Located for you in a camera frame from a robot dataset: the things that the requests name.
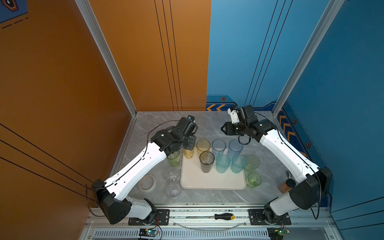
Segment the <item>blue tall glass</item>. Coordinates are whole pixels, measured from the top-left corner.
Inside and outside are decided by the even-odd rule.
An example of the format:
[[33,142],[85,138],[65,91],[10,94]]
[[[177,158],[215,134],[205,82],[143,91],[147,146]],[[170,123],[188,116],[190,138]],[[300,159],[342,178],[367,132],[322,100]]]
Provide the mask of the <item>blue tall glass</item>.
[[240,155],[243,150],[243,145],[238,140],[231,140],[229,142],[227,156],[232,160],[236,155]]

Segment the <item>grey smoked glass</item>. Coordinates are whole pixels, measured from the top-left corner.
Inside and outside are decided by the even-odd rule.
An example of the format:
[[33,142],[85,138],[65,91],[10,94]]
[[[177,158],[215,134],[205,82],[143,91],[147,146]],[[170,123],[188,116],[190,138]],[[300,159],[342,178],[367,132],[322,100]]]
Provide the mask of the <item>grey smoked glass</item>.
[[209,173],[212,169],[213,163],[215,161],[215,156],[213,153],[209,151],[202,152],[200,154],[200,163],[201,163],[201,170],[203,173]]

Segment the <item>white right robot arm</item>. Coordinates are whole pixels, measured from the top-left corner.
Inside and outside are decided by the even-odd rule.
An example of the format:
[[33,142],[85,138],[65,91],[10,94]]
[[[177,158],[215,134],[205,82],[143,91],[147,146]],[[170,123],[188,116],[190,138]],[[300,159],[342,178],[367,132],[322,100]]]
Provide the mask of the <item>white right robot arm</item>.
[[301,154],[279,132],[276,125],[264,118],[259,120],[252,106],[232,106],[228,109],[231,121],[221,130],[227,136],[248,136],[269,149],[288,169],[297,185],[282,196],[264,206],[263,216],[268,224],[280,221],[284,214],[297,210],[308,210],[329,193],[332,171],[320,168]]

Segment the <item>yellow tall glass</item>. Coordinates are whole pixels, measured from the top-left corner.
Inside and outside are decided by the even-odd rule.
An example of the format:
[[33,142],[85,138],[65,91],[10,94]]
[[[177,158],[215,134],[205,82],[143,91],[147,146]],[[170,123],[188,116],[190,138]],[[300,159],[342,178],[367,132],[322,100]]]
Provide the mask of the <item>yellow tall glass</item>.
[[206,139],[200,139],[196,143],[197,152],[200,155],[203,152],[207,152],[211,148],[211,143]]

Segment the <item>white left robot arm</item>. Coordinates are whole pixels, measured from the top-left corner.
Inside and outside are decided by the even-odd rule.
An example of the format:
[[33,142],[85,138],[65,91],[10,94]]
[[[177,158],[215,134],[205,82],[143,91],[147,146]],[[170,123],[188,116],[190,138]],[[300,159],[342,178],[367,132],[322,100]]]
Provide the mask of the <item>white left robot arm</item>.
[[198,125],[195,117],[182,117],[175,126],[156,131],[148,137],[148,144],[119,172],[108,179],[96,180],[92,191],[100,209],[111,225],[124,218],[137,218],[151,224],[156,218],[156,207],[148,200],[130,198],[134,186],[158,163],[180,149],[192,150]]

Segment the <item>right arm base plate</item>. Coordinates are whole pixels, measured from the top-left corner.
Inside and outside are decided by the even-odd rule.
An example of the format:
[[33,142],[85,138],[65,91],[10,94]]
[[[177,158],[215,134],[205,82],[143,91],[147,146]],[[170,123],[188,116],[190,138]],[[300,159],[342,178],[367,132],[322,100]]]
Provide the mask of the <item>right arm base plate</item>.
[[256,225],[291,225],[291,218],[288,213],[277,216],[270,210],[250,209],[248,210],[249,218],[252,226]]

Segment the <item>teal glass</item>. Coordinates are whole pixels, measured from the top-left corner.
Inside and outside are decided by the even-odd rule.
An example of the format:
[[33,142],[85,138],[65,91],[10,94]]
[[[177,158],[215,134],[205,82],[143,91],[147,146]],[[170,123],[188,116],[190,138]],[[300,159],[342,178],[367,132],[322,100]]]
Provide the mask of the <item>teal glass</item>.
[[227,171],[228,167],[231,164],[231,159],[224,154],[219,154],[216,160],[216,169],[217,172],[223,174]]
[[240,173],[247,165],[247,158],[244,155],[235,155],[232,158],[231,171],[235,174]]

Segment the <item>light blue glass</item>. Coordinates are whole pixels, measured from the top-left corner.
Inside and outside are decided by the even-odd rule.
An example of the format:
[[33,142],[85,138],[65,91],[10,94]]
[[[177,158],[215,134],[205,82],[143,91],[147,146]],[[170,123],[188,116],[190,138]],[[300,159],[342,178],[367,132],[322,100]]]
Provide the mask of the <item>light blue glass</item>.
[[212,149],[213,149],[213,154],[215,158],[217,158],[219,155],[223,155],[226,147],[227,147],[227,144],[224,140],[215,139],[212,142]]

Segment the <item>yellow ribbed glass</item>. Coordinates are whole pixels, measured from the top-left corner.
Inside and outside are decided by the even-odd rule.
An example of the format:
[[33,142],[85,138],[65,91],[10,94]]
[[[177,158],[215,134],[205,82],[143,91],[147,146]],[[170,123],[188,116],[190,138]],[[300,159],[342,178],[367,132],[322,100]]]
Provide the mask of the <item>yellow ribbed glass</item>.
[[187,159],[193,158],[194,157],[194,153],[195,153],[194,149],[192,149],[192,150],[183,149],[183,155]]

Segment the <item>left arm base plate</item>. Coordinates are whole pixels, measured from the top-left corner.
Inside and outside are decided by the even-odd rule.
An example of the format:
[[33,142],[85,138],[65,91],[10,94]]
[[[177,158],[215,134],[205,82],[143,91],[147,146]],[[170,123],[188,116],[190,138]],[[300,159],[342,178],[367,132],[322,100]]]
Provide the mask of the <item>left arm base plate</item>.
[[170,210],[157,209],[152,211],[144,220],[139,218],[129,218],[129,226],[167,226],[169,224]]

